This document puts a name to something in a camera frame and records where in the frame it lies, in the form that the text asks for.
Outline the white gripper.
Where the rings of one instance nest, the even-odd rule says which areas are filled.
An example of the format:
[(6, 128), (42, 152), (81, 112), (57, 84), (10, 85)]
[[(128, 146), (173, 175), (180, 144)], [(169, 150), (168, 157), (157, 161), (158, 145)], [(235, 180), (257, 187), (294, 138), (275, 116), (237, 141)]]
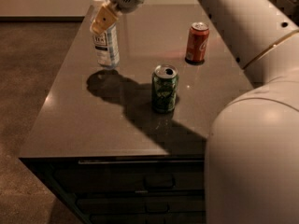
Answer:
[(104, 3), (91, 24), (91, 32), (100, 35), (112, 26), (120, 16), (120, 13), (130, 13), (136, 10), (145, 0), (107, 0)]

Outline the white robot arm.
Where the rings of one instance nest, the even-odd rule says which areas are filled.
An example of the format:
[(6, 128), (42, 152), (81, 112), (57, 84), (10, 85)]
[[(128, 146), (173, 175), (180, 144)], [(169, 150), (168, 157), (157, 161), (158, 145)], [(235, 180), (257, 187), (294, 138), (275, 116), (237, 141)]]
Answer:
[(207, 224), (299, 224), (299, 34), (268, 0), (198, 0), (255, 88), (206, 142)]

